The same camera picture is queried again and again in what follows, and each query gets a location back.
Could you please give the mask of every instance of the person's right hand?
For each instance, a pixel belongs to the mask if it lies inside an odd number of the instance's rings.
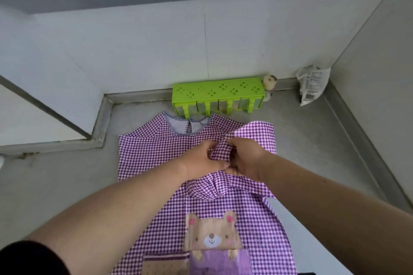
[[[273,162],[276,155],[265,150],[254,139],[235,137],[228,139],[227,143],[236,148],[231,151],[231,166],[225,172],[261,182],[261,172]]]

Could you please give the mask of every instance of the bear appliqué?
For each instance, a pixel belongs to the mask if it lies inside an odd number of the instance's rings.
[[[237,215],[228,210],[222,218],[199,219],[196,214],[189,213],[185,218],[188,229],[183,242],[184,251],[192,251],[197,260],[202,260],[203,250],[228,250],[230,259],[238,256],[242,249],[240,234],[235,228]]]

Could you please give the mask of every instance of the concrete floor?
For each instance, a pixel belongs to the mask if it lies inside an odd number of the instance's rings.
[[[69,205],[115,183],[118,135],[131,132],[170,101],[114,107],[103,148],[7,157],[0,171],[0,248],[27,235]],[[366,194],[381,193],[351,142],[321,97],[300,107],[296,92],[277,91],[261,110],[236,112],[237,121],[262,120],[275,127],[277,153],[305,168]],[[348,271],[277,201],[271,201],[292,244],[297,269],[317,275]]]

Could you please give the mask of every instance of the sleeve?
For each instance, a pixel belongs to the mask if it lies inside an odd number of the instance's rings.
[[[65,263],[48,247],[35,241],[18,241],[0,250],[0,266],[8,274],[70,275]]]

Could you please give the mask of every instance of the green plastic rack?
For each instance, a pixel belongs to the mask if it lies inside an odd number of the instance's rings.
[[[261,108],[265,92],[258,77],[226,79],[173,85],[172,103],[178,115],[189,118],[194,114]]]

